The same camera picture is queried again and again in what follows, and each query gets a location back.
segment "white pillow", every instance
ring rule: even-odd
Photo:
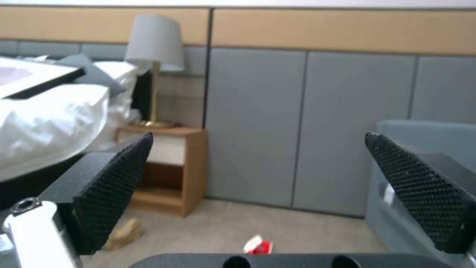
[[[101,151],[114,146],[117,127],[129,124],[132,118],[137,117],[137,113],[130,109],[137,81],[137,67],[127,62],[95,62],[94,65],[125,87],[126,91],[111,98],[107,122],[98,137],[86,148],[87,152]]]

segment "lamp stand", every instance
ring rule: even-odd
[[[157,96],[159,93],[159,72],[160,72],[160,63],[152,63],[152,94],[150,100],[150,120],[141,121],[135,125],[146,126],[152,128],[169,128],[174,127],[176,124],[173,122],[160,122],[157,120]]]

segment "table lamp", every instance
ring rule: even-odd
[[[184,70],[180,24],[158,15],[143,14],[134,20],[125,60],[143,70],[152,70],[152,95],[150,120],[139,124],[148,127],[172,127],[173,123],[159,122],[157,118],[157,93],[159,71]]]

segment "red and white wrapper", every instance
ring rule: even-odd
[[[260,235],[252,237],[243,247],[243,252],[247,254],[271,254],[273,242],[264,241]]]

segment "gray lampshade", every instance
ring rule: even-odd
[[[167,17],[139,15],[134,20],[125,60],[142,68],[160,62],[162,71],[184,70],[180,24]]]

